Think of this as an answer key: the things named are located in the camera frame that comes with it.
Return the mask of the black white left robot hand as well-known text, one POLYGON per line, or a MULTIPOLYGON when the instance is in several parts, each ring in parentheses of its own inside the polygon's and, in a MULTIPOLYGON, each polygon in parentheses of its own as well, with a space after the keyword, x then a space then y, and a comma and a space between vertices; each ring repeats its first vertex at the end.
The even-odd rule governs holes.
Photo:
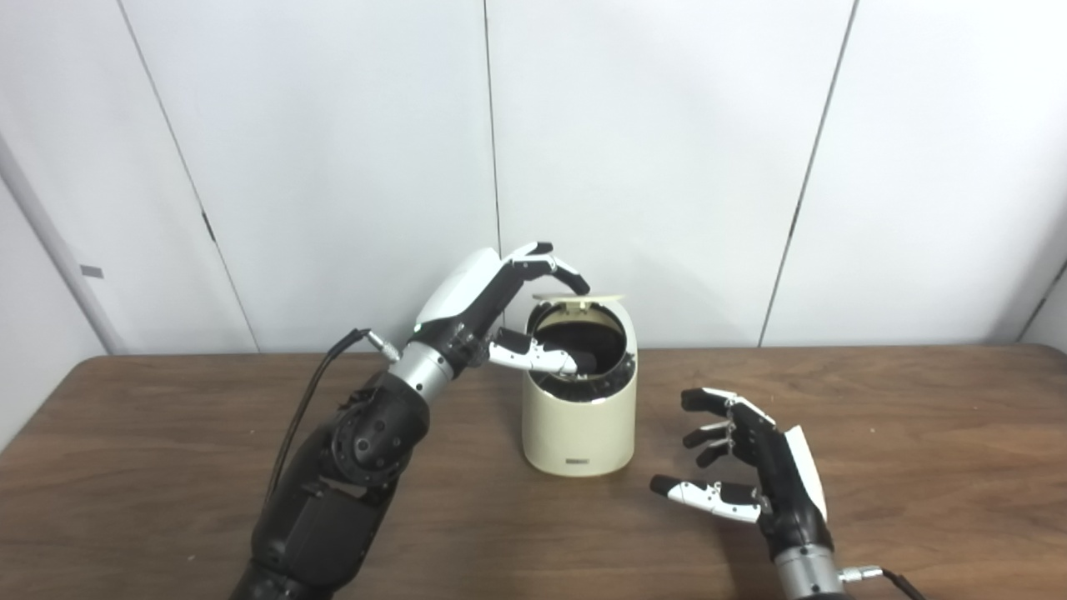
POLYGON ((531 242, 507 256, 485 247, 446 277, 416 318, 410 342, 435 354, 450 379, 485 361, 519 372, 588 375, 598 368, 589 352, 537 340, 505 327, 492 330, 504 310, 527 282, 552 277, 579 297, 590 286, 576 269, 552 254, 550 242, 531 242))

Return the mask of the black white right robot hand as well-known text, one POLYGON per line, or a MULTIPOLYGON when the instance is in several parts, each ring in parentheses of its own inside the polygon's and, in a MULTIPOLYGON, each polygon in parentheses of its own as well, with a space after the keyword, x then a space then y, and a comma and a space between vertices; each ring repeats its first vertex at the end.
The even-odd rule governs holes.
POLYGON ((695 386, 681 392, 687 413, 710 413, 717 422, 683 437, 697 448, 696 464, 707 468, 724 457, 754 468, 757 485, 696 481, 657 474, 652 493, 717 517, 755 525, 778 555, 807 546, 834 550, 817 467, 801 426, 782 430, 761 407, 738 392, 695 386))

